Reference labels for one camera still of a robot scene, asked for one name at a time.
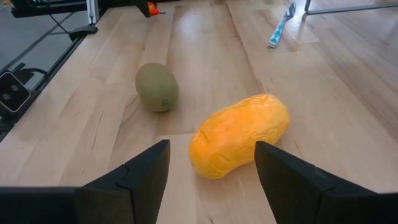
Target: wood grain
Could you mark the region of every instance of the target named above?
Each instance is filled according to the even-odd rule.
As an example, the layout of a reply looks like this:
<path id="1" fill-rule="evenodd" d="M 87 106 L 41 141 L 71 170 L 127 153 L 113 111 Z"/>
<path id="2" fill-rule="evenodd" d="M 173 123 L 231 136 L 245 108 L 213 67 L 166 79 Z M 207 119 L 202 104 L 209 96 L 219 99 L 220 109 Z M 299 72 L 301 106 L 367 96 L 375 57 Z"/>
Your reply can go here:
<path id="1" fill-rule="evenodd" d="M 398 10 L 305 16 L 304 2 L 276 49 L 267 41 L 288 1 L 168 2 L 150 19 L 135 7 L 108 10 L 0 143 L 0 184 L 84 185 L 170 139 L 158 223 L 275 223 L 253 163 L 205 180 L 187 154 L 215 110 L 265 92 L 289 109 L 279 147 L 371 190 L 398 191 Z M 358 4 L 313 7 L 346 3 Z M 173 71 L 173 111 L 142 106 L 134 77 L 148 62 Z"/>

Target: yellow papaya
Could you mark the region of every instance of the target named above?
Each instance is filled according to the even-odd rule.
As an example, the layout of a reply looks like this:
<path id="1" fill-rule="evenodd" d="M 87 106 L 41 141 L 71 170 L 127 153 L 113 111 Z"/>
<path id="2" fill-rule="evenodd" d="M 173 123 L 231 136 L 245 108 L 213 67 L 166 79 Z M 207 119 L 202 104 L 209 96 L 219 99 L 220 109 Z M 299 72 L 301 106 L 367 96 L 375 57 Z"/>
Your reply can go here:
<path id="1" fill-rule="evenodd" d="M 212 114 L 189 145 L 195 170 L 219 179 L 254 160 L 257 141 L 275 144 L 289 126 L 286 106 L 270 94 L 254 95 Z"/>

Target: black cable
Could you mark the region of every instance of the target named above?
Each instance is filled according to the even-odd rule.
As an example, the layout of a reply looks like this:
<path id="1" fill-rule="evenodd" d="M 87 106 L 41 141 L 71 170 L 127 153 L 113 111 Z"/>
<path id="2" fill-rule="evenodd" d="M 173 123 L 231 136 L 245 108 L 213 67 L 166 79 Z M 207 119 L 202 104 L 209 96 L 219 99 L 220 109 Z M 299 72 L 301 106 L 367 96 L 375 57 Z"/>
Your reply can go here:
<path id="1" fill-rule="evenodd" d="M 68 35 L 70 35 L 70 33 L 69 33 L 66 29 L 64 29 L 64 28 L 61 26 L 61 24 L 60 24 L 54 17 L 52 17 L 51 14 L 49 14 L 49 16 L 52 18 L 52 20 L 54 20 L 55 23 L 57 23 L 57 25 L 58 25 L 63 31 L 65 31 Z"/>

